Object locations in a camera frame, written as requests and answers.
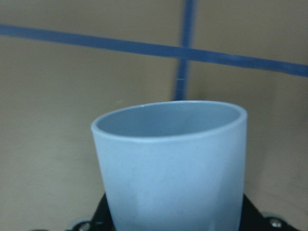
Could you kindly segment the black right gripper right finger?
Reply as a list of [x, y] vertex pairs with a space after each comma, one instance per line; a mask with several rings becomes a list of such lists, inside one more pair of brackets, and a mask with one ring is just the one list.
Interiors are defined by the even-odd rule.
[[244, 194], [240, 231], [268, 231], [265, 218]]

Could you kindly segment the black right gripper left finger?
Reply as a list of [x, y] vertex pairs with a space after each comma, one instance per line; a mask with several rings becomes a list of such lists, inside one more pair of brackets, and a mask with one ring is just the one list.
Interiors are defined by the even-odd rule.
[[98, 203], [96, 211], [90, 222], [91, 231], [114, 231], [114, 224], [111, 218], [106, 194], [104, 194]]

